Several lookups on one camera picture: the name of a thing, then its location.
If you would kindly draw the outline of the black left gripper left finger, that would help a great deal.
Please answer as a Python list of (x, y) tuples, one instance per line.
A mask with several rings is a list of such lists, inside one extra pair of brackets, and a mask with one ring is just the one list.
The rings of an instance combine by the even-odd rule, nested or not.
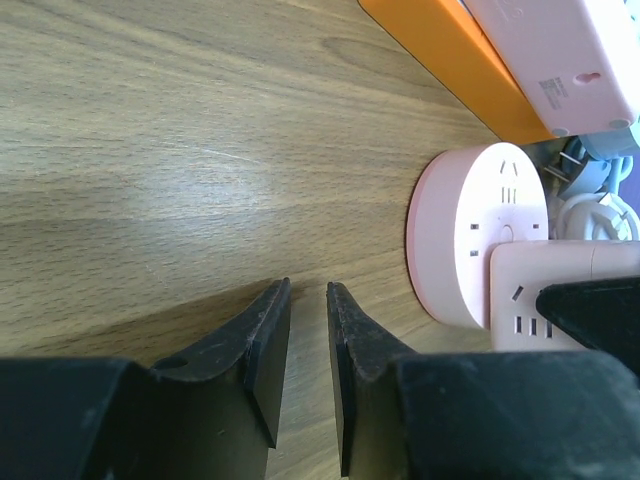
[(261, 479), (277, 443), (291, 284), (151, 367), (1, 362), (5, 479)]

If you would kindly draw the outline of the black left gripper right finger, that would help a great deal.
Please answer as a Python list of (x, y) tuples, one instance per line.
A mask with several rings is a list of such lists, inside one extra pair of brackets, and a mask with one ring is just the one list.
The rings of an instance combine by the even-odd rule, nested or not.
[(639, 383), (596, 351), (420, 354), (327, 287), (348, 479), (635, 479)]

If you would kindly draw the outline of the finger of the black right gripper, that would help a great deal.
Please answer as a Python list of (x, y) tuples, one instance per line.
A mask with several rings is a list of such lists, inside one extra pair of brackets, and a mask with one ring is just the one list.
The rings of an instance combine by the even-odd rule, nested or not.
[(639, 373), (639, 278), (553, 284), (540, 290), (540, 313), (580, 345), (606, 352)]

